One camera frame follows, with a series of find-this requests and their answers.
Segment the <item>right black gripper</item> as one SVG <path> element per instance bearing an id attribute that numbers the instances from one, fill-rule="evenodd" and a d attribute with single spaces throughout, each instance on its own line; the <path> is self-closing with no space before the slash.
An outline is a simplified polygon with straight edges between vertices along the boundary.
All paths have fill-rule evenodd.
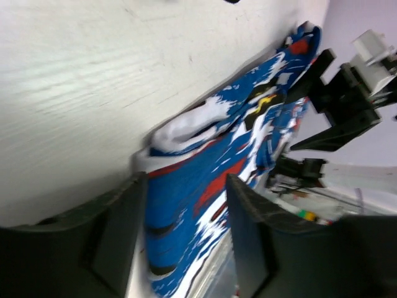
<path id="1" fill-rule="evenodd" d="M 323 81 L 321 76 L 335 57 L 330 48 L 323 50 L 288 90 L 285 103 L 293 103 L 310 93 L 317 113 L 324 114 L 330 124 L 338 125 L 292 145 L 291 151 L 334 152 L 381 122 L 369 101 L 367 88 L 350 63 L 343 63 L 330 82 Z"/>

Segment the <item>blue white patterned trousers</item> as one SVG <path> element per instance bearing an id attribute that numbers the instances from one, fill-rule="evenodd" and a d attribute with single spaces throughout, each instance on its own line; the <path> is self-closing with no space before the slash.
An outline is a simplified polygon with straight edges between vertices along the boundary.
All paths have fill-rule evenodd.
<path id="1" fill-rule="evenodd" d="M 136 154 L 148 174 L 144 238 L 157 297 L 187 297 L 229 230 L 226 177 L 255 188 L 298 130 L 304 96 L 287 92 L 311 66 L 319 26 L 305 22 L 265 62 L 155 130 Z"/>

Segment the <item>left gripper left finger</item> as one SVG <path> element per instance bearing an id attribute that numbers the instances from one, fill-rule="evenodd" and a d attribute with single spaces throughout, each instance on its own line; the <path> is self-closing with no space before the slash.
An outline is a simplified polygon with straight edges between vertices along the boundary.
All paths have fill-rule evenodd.
<path id="1" fill-rule="evenodd" d="M 124 297 L 147 175 L 34 225 L 1 229 L 2 297 Z"/>

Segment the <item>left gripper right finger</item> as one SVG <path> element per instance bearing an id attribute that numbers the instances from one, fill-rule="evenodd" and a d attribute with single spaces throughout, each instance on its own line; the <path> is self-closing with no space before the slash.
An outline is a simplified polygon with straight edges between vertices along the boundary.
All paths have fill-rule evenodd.
<path id="1" fill-rule="evenodd" d="M 396 217 L 307 221 L 237 176 L 226 198 L 241 297 L 395 297 Z"/>

